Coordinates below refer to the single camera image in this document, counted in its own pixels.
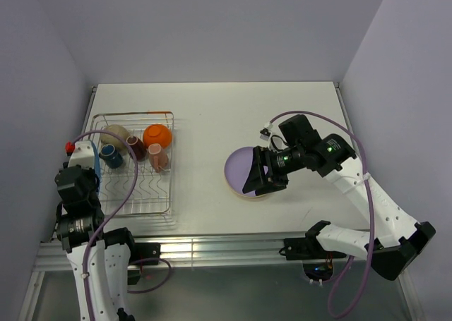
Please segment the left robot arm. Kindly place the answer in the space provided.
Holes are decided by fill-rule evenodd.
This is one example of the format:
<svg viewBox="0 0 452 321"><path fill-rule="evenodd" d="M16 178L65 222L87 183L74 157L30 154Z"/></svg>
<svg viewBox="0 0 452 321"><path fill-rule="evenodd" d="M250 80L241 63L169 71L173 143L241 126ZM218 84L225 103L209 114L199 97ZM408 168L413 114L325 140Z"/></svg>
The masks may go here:
<svg viewBox="0 0 452 321"><path fill-rule="evenodd" d="M131 232L105 233L98 198L100 180L92 168L65 166L55 177L61 198L56 235L76 282L81 320L133 320L126 302L127 268L138 254Z"/></svg>

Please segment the pink mug white inside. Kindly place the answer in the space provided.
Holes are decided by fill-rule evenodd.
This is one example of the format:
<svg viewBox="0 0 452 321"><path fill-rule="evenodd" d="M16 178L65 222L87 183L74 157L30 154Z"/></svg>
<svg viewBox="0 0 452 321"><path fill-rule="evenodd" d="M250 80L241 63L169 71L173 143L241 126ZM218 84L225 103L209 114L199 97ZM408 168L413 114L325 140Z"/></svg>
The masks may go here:
<svg viewBox="0 0 452 321"><path fill-rule="evenodd" d="M165 149L158 143L149 145L148 147L148 159L151 167L160 173L164 171L169 164L169 157L165 152Z"/></svg>

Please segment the dark blue mug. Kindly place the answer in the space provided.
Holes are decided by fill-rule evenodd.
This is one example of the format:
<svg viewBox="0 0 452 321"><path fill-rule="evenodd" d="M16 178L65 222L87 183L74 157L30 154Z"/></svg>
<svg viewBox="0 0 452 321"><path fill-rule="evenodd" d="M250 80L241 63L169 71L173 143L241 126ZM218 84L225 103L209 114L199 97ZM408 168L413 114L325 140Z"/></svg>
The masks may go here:
<svg viewBox="0 0 452 321"><path fill-rule="evenodd" d="M103 145L99 157L110 169L118 169L124 163L123 157L112 144Z"/></svg>

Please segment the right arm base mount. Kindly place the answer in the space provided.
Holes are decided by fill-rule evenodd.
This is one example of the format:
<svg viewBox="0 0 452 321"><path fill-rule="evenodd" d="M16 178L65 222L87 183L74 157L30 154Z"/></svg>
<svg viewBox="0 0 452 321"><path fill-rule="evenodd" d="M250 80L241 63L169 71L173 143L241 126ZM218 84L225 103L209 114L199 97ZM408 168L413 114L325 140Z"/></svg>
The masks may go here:
<svg viewBox="0 0 452 321"><path fill-rule="evenodd" d="M278 251L287 261L317 262L303 264L304 276L309 282L323 283L333 278L333 256L322 247L313 244L308 238L286 238L283 247Z"/></svg>

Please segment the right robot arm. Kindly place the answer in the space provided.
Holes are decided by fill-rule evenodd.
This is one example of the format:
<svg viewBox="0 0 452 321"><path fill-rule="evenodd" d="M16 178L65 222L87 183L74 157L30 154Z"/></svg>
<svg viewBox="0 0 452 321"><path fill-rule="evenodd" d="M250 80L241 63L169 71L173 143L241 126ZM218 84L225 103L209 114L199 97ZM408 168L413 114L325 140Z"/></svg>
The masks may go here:
<svg viewBox="0 0 452 321"><path fill-rule="evenodd" d="M436 230L406 213L367 172L362 159L340 135L322 138L303 114L279 125L287 146L273 151L256 146L242 192L265 195L285 190L289 174L308 169L333 184L369 222L367 232L321 220L301 238L286 238L287 260L351 255L370 259L371 268L393 281L424 250Z"/></svg>

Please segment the beige bowl white inside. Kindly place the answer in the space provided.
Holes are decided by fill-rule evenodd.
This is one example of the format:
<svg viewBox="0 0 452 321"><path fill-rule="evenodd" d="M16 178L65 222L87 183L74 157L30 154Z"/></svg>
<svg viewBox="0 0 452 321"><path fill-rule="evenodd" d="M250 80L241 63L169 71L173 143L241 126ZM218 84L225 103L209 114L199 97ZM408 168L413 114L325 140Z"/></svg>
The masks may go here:
<svg viewBox="0 0 452 321"><path fill-rule="evenodd" d="M123 141L130 136L130 132L123 126L112 124L104 127L100 134L101 145L113 145L118 150L126 149Z"/></svg>

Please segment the brown mug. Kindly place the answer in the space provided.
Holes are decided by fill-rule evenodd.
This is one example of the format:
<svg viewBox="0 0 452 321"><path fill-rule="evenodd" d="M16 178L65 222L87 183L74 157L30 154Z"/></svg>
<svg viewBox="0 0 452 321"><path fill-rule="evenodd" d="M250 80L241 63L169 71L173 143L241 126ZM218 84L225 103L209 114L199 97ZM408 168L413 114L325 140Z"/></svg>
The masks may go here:
<svg viewBox="0 0 452 321"><path fill-rule="evenodd" d="M126 142L134 151L137 161L142 162L146 158L147 150L141 139L135 135L130 135Z"/></svg>

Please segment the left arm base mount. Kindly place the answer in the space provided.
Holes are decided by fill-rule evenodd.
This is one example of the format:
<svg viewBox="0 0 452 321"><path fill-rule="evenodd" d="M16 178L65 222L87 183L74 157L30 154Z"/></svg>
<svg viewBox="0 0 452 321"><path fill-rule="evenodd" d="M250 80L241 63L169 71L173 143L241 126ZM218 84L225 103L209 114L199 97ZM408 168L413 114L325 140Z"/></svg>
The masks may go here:
<svg viewBox="0 0 452 321"><path fill-rule="evenodd" d="M156 242L135 243L129 260L128 285L135 286L142 277L145 265L158 265L161 244Z"/></svg>

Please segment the purple plate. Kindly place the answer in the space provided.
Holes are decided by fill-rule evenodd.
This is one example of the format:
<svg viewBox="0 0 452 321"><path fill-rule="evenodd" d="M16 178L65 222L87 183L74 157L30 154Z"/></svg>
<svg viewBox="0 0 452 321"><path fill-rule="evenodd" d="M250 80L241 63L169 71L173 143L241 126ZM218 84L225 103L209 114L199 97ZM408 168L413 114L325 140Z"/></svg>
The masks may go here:
<svg viewBox="0 0 452 321"><path fill-rule="evenodd" d="M262 198L254 191L243 194L243 187L248 179L253 160L253 147L241 147L235 150L226 160L224 175L228 186L238 195L244 198Z"/></svg>

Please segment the blue plate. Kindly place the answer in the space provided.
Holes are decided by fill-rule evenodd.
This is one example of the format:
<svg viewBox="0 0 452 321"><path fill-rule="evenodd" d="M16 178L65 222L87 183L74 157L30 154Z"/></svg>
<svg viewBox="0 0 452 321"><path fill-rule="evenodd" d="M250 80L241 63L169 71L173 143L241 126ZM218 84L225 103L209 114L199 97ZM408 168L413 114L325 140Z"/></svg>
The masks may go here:
<svg viewBox="0 0 452 321"><path fill-rule="evenodd" d="M95 175L96 175L96 193L100 192L100 184L102 181L102 176L101 176L101 169L100 169L100 157L99 157L99 152L96 148L95 143L91 140L91 147L93 148L93 153L94 153L94 171L95 171Z"/></svg>

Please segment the orange bowl white inside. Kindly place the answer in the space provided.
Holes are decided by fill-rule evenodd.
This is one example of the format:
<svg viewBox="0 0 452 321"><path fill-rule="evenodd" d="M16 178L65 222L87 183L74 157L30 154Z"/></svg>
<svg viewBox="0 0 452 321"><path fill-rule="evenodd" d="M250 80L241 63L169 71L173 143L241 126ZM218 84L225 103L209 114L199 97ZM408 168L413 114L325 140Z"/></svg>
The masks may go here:
<svg viewBox="0 0 452 321"><path fill-rule="evenodd" d="M143 143L146 148L152 144L159 144L162 148L167 148L173 140L171 130L162 124L148 126L143 132Z"/></svg>

